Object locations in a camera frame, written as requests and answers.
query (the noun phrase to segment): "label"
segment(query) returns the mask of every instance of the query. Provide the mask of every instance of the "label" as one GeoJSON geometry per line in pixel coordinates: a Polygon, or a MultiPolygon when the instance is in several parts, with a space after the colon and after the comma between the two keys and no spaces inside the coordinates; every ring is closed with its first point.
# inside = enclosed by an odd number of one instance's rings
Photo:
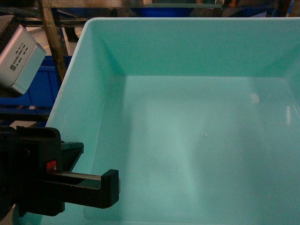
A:
{"type": "Polygon", "coordinates": [[[17,68],[23,64],[24,58],[27,56],[28,46],[24,42],[21,42],[20,45],[16,48],[15,53],[12,56],[10,69],[16,71],[17,68]]]}

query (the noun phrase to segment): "red button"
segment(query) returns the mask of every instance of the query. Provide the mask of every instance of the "red button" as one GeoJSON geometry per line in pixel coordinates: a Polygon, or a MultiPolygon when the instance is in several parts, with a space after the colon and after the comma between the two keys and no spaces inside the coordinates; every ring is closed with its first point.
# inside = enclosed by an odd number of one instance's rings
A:
{"type": "Polygon", "coordinates": [[[57,171],[57,163],[56,160],[52,160],[46,164],[47,172],[57,171]]]}

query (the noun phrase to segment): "teal plastic bin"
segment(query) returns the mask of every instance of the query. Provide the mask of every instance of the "teal plastic bin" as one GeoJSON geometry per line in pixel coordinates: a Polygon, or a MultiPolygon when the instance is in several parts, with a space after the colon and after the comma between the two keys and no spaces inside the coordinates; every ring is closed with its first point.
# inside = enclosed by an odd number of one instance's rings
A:
{"type": "Polygon", "coordinates": [[[106,210],[24,225],[299,225],[300,20],[99,18],[47,126],[83,142],[74,172],[118,169],[106,210]]]}

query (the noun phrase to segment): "bin floor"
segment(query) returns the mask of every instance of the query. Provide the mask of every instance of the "bin floor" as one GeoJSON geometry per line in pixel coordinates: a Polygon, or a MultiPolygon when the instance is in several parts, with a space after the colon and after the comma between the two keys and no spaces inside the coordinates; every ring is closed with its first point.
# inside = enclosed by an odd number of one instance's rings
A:
{"type": "Polygon", "coordinates": [[[97,224],[300,224],[300,111],[280,78],[112,79],[93,173],[118,169],[97,224]]]}

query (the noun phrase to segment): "blue crate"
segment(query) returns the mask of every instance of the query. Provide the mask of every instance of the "blue crate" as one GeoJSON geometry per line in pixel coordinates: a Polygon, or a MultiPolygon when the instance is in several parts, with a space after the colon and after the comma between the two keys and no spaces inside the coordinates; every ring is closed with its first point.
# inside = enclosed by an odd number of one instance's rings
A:
{"type": "MultiPolygon", "coordinates": [[[[65,61],[68,66],[71,56],[65,57],[65,61]]],[[[16,98],[0,97],[0,105],[52,107],[59,89],[60,78],[53,58],[52,56],[45,56],[27,92],[16,98]]]]}
{"type": "Polygon", "coordinates": [[[188,17],[193,8],[133,8],[140,17],[188,17]]]}

